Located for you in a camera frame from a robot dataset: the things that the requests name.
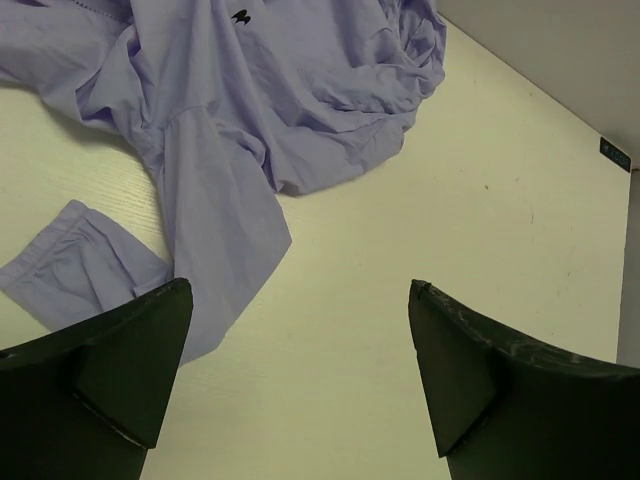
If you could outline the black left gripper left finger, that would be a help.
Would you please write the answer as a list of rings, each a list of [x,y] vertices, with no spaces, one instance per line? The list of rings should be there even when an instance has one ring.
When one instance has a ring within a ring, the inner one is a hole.
[[[186,342],[178,278],[1,352],[4,479],[137,479],[156,447]]]

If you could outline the lavender zip-up hooded jacket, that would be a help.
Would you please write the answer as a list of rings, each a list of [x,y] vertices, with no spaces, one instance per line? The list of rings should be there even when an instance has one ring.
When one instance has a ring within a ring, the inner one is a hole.
[[[444,79],[446,36],[432,1],[3,2],[2,79],[136,150],[171,257],[71,201],[2,290],[58,330],[182,277],[182,358],[210,353],[290,246],[277,194],[396,155]]]

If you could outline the dark teal corner label right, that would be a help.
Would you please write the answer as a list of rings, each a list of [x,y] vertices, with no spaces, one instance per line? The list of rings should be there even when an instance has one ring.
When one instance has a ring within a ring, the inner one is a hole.
[[[612,144],[609,140],[604,137],[600,138],[599,142],[599,152],[615,163],[617,166],[625,170],[626,172],[630,172],[632,169],[632,160],[631,158],[619,149],[617,146]]]

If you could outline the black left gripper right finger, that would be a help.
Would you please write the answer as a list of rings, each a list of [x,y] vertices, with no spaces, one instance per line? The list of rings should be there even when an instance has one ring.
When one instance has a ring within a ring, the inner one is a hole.
[[[408,316],[452,478],[638,477],[637,369],[540,341],[421,280]]]

